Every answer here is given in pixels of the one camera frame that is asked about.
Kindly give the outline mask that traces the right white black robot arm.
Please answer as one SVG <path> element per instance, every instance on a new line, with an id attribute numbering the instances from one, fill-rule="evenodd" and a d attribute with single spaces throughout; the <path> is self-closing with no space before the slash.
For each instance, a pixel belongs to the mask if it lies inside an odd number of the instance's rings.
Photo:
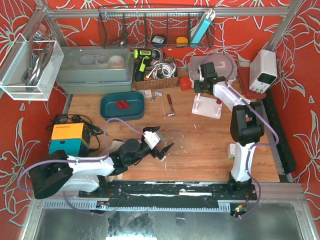
<path id="1" fill-rule="evenodd" d="M 213 62 L 202 63 L 198 71 L 200 79 L 194 81 L 194 92 L 215 96 L 231 111 L 230 135 L 235 142 L 235 156 L 227 181 L 227 192 L 238 195 L 252 185 L 255 144 L 265 133 L 264 123 L 256 115 L 263 113 L 262 104 L 240 95 L 224 76 L 218 77 Z"/>

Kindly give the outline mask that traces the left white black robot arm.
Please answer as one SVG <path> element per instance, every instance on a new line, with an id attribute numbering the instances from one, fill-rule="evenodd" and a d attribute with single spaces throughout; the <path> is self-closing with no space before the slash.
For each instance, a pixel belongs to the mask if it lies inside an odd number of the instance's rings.
<path id="1" fill-rule="evenodd" d="M 163 140 L 159 130 L 159 126 L 146 127 L 140 140 L 130 138 L 101 157 L 78 157 L 67 155 L 64 150 L 55 151 L 28 170 L 34 197 L 41 200 L 66 191 L 92 193 L 101 186 L 99 177 L 118 176 L 148 155 L 163 159 L 173 144 L 158 150 L 157 145 Z"/>

